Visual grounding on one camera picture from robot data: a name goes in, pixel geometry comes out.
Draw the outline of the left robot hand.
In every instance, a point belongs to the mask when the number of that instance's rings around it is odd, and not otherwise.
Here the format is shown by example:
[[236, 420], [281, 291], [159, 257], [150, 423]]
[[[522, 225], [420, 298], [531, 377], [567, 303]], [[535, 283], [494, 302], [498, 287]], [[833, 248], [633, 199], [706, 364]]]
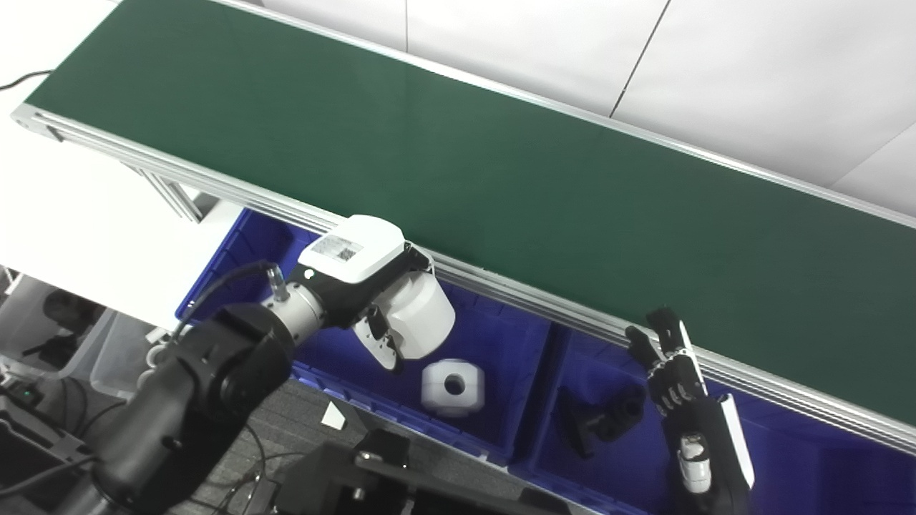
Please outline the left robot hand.
[[318, 328], [352, 330], [394, 374], [406, 361], [431, 355], [454, 327], [432, 258], [378, 217], [352, 215], [316, 239], [298, 256], [287, 284]]

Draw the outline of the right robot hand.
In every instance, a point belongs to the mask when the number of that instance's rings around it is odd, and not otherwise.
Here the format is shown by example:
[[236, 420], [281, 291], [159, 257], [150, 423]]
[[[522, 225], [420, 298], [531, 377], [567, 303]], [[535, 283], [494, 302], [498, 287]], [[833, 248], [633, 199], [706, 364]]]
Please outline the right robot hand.
[[634, 325], [628, 354], [645, 371], [661, 415], [671, 465], [668, 487], [677, 514], [750, 514], [755, 472], [731, 394], [713, 396], [683, 320], [668, 307], [645, 316], [658, 345]]

